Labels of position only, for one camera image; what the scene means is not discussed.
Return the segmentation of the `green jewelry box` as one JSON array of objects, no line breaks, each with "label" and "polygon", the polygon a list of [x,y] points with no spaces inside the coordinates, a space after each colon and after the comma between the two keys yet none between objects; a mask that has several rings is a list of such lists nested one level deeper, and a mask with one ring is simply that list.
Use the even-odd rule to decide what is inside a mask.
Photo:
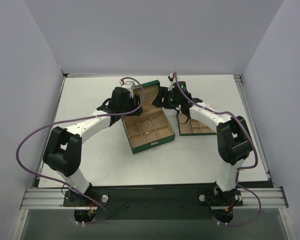
[{"label": "green jewelry box", "polygon": [[175,132],[162,108],[152,104],[159,93],[158,80],[142,84],[144,92],[137,86],[134,93],[144,99],[142,114],[123,116],[122,124],[133,154],[167,144],[175,140]]}]

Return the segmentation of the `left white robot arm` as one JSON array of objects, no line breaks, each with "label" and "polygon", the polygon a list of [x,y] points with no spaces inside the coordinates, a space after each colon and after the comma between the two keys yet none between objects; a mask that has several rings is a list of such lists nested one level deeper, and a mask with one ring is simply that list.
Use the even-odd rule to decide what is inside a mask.
[{"label": "left white robot arm", "polygon": [[43,162],[77,190],[74,199],[82,206],[93,199],[88,190],[90,183],[80,170],[82,145],[99,131],[114,125],[122,115],[139,116],[142,113],[140,96],[134,94],[134,89],[133,81],[115,87],[111,97],[93,112],[92,118],[66,128],[57,126],[51,131]]}]

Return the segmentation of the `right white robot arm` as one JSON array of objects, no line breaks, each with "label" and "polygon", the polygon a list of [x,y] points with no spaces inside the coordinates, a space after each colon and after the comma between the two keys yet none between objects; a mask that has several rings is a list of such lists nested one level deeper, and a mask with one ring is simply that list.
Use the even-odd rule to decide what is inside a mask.
[{"label": "right white robot arm", "polygon": [[238,181],[238,173],[253,150],[245,119],[235,117],[230,112],[217,112],[199,98],[192,98],[184,81],[160,87],[152,104],[157,108],[176,110],[216,133],[217,151],[222,159],[216,185],[222,192],[233,190]]}]

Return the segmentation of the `silver pearl bangle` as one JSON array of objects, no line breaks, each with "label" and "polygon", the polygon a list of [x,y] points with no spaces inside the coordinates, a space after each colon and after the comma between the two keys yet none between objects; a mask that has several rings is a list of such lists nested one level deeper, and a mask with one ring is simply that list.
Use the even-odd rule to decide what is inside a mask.
[{"label": "silver pearl bangle", "polygon": [[146,141],[146,142],[151,142],[151,141],[154,141],[156,140],[158,137],[157,137],[157,134],[154,132],[154,131],[147,131],[143,134],[143,139]]},{"label": "silver pearl bangle", "polygon": [[149,131],[149,130],[151,130],[153,128],[152,122],[149,121],[149,120],[141,122],[139,125],[140,125],[140,130],[142,132]]}]

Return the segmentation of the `green tray with compartments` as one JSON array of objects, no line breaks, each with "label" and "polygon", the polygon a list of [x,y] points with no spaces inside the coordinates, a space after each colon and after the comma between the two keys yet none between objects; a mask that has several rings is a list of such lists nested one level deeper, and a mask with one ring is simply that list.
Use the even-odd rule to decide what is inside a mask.
[{"label": "green tray with compartments", "polygon": [[216,135],[216,133],[205,124],[199,122],[198,120],[188,118],[182,113],[178,113],[176,115],[176,120],[178,124],[179,136],[186,137]]}]

